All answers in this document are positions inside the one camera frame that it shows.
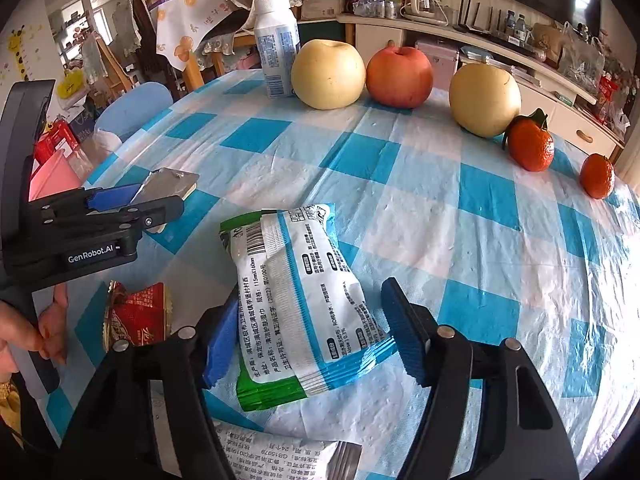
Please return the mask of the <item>person's left hand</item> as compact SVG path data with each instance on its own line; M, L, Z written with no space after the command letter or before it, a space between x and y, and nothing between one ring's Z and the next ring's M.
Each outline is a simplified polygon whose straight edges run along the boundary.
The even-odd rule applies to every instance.
M43 359L66 363L66 314L68 295L65 284L53 287L52 304L40 314L38 327L29 323L20 312L1 303L1 381L8 382L18 372L9 344L35 351Z

